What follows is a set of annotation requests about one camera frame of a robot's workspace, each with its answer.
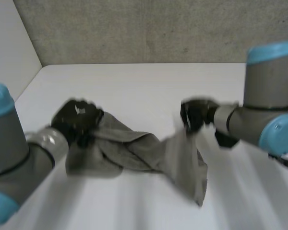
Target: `gray cloth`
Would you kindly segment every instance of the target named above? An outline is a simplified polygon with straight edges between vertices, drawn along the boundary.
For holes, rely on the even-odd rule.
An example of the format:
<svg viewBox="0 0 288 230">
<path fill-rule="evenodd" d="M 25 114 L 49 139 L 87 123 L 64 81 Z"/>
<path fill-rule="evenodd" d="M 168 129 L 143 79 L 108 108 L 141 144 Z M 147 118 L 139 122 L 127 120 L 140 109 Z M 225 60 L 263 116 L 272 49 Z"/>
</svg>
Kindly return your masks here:
<svg viewBox="0 0 288 230">
<path fill-rule="evenodd" d="M 207 165 L 196 148 L 196 134 L 181 130 L 159 141 L 135 132 L 105 113 L 86 149 L 71 146 L 66 158 L 68 175 L 117 176 L 122 169 L 164 173 L 187 197 L 203 205 Z"/>
</svg>

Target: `concrete wall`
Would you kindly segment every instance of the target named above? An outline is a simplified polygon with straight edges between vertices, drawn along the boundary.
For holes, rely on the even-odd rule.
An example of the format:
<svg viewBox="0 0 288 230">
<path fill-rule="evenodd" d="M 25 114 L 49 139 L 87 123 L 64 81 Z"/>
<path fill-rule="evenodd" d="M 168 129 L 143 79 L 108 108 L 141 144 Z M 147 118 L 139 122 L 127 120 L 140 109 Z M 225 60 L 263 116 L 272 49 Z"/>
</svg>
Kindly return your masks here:
<svg viewBox="0 0 288 230">
<path fill-rule="evenodd" d="M 12 0 L 0 0 L 0 82 L 16 100 L 42 68 Z"/>
<path fill-rule="evenodd" d="M 288 0 L 14 0 L 42 64 L 244 62 Z"/>
</svg>

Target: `white wall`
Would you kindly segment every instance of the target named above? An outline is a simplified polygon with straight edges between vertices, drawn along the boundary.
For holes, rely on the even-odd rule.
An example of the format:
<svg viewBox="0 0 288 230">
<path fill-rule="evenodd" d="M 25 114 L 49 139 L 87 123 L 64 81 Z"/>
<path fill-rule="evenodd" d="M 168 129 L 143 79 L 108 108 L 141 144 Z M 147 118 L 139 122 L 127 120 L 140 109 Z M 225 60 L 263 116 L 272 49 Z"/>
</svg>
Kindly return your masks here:
<svg viewBox="0 0 288 230">
<path fill-rule="evenodd" d="M 41 69 L 12 0 L 0 0 L 0 82 L 16 100 Z"/>
</svg>

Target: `white tabletop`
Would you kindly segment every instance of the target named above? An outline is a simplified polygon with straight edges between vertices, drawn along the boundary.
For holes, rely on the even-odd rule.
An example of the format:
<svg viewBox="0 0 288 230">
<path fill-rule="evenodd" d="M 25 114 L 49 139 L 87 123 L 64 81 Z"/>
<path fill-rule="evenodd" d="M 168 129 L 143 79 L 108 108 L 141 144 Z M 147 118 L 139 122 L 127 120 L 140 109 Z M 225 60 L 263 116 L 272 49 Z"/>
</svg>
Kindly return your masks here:
<svg viewBox="0 0 288 230">
<path fill-rule="evenodd" d="M 165 138 L 181 127 L 180 102 L 243 99 L 243 64 L 58 65 L 43 68 L 16 102 L 25 131 L 50 122 L 70 97 L 95 102 L 137 131 Z M 213 128 L 198 147 L 208 164 L 202 208 L 162 175 L 68 178 L 64 161 L 2 229 L 288 230 L 288 170 L 245 143 L 221 150 Z"/>
</svg>

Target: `towel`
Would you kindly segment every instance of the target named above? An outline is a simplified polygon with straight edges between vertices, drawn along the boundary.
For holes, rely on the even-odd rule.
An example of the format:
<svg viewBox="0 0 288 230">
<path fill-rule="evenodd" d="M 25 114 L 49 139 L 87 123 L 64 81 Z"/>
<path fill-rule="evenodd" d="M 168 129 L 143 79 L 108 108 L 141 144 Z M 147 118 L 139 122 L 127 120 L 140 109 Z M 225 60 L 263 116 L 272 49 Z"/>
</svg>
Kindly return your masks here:
<svg viewBox="0 0 288 230">
<path fill-rule="evenodd" d="M 68 175 L 113 177 L 123 169 L 165 174 L 200 207 L 207 188 L 207 164 L 196 147 L 196 133 L 184 128 L 160 141 L 147 132 L 132 131 L 105 112 L 90 132 L 88 146 L 72 144 L 66 158 Z"/>
</svg>

